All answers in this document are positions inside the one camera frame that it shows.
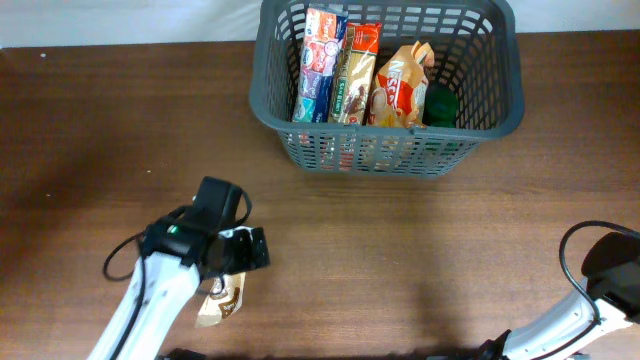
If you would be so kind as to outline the silver brown snack pouch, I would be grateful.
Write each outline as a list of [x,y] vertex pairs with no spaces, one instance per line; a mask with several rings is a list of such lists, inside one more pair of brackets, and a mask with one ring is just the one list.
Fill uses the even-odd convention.
[[236,313],[242,306],[247,272],[213,277],[196,318],[196,328],[211,327]]

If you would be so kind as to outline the Kleenex tissue multipack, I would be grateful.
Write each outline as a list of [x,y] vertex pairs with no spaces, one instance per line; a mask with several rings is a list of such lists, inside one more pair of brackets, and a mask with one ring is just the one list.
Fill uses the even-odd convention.
[[328,120],[333,79],[347,20],[346,11],[319,5],[307,9],[292,122],[325,123]]

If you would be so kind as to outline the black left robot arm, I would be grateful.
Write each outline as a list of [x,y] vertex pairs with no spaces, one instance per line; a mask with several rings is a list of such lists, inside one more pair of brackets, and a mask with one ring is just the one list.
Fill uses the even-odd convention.
[[246,192],[228,181],[205,177],[190,205],[176,208],[125,240],[135,243],[138,259],[129,286],[91,359],[153,359],[176,317],[208,279],[220,281],[221,290],[240,299],[242,290],[229,288],[235,275],[270,265],[264,230],[239,218],[241,201],[252,209]]

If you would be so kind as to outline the San Remo spaghetti packet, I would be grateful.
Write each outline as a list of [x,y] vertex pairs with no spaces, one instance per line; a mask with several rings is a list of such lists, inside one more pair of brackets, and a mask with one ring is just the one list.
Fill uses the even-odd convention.
[[381,23],[347,23],[346,38],[333,81],[329,123],[363,123],[381,27]]

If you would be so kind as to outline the orange snack bag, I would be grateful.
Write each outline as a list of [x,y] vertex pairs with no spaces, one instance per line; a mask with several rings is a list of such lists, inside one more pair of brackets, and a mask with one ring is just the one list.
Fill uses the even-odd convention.
[[428,42],[401,46],[373,77],[366,124],[424,128],[426,72],[434,65],[435,53]]

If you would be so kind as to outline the green-lid jar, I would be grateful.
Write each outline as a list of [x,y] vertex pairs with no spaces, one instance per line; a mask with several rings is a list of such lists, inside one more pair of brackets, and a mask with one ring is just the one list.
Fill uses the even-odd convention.
[[460,145],[457,141],[429,141],[424,144],[426,161],[449,162],[458,152]]
[[427,126],[454,128],[459,102],[442,84],[430,85],[424,103],[423,123]]

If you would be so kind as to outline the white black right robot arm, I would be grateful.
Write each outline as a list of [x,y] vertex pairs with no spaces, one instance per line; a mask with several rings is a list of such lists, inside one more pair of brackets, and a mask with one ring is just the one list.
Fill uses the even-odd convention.
[[546,313],[452,358],[577,359],[588,344],[639,323],[638,237],[606,234],[586,255],[581,272],[579,285]]

